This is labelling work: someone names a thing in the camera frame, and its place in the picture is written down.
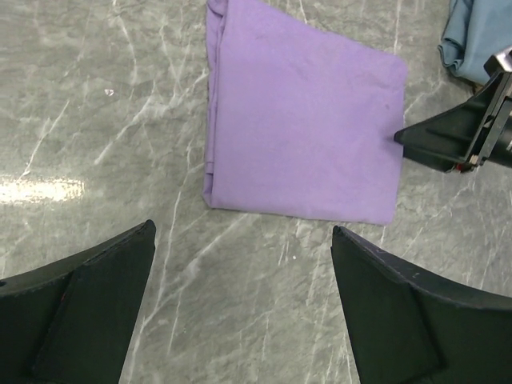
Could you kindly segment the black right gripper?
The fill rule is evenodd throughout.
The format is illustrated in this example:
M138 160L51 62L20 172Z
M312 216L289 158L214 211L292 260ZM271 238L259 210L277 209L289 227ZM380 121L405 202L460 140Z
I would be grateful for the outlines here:
M490 80L466 102L394 134L405 158L445 173L485 162L511 168L511 47L484 69Z

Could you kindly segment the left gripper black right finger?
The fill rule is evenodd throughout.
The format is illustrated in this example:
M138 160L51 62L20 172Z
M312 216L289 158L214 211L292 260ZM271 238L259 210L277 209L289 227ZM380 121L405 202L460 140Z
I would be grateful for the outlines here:
M434 274L342 226L331 255L362 383L509 383L511 299Z

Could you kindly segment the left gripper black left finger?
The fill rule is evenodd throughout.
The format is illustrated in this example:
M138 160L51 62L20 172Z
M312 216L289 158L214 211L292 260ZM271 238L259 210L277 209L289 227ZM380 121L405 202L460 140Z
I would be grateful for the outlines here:
M3 383L117 383L155 252L147 220L1 281Z

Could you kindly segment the purple t shirt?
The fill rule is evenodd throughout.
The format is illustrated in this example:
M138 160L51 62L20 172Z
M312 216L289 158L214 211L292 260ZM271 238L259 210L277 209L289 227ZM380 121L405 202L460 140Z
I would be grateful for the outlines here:
M202 195L212 208L386 225L407 68L261 1L209 1Z

